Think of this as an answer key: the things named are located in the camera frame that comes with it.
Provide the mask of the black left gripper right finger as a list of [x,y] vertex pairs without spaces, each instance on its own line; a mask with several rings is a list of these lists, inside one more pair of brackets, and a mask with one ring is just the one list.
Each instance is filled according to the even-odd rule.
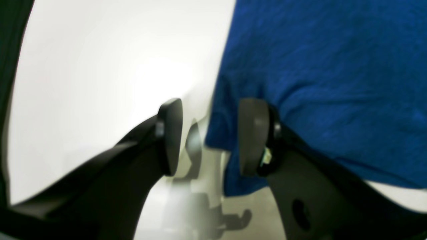
[[288,240],[426,239],[426,214],[313,150],[266,101],[240,100],[238,143],[241,175],[267,180]]

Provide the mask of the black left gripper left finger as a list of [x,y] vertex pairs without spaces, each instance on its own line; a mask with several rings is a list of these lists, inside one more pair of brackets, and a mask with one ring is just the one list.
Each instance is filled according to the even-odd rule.
[[179,98],[112,148],[41,193],[1,208],[1,234],[14,240],[132,240],[151,188],[177,170],[183,125]]

